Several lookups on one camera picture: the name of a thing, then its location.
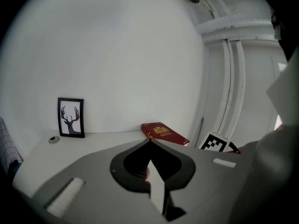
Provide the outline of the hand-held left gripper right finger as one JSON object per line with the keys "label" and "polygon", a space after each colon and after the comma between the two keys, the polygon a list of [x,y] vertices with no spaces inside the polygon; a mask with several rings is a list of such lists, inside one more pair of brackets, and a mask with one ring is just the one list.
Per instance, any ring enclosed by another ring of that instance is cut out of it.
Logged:
{"label": "hand-held left gripper right finger", "polygon": [[222,186],[234,167],[254,149],[255,143],[243,147],[243,154],[206,151],[163,140],[149,141],[149,159],[164,182],[163,212],[149,210],[149,223],[161,224],[192,211],[200,202]]}

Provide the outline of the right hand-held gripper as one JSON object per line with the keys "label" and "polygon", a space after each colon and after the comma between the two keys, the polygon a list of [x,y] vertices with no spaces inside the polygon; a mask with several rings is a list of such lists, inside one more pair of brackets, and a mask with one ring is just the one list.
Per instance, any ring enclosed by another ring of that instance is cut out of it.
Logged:
{"label": "right hand-held gripper", "polygon": [[198,149],[216,152],[233,152],[240,154],[240,150],[229,139],[213,132],[208,132]]}

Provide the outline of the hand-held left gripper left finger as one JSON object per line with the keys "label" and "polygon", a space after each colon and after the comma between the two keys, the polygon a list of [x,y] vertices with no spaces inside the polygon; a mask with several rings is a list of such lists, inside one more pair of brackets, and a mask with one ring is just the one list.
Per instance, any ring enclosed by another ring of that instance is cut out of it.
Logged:
{"label": "hand-held left gripper left finger", "polygon": [[147,193],[124,189],[112,177],[110,163],[119,153],[138,145],[133,141],[81,157],[48,179],[33,195],[45,207],[72,179],[85,181],[64,220],[72,224],[165,224]]}

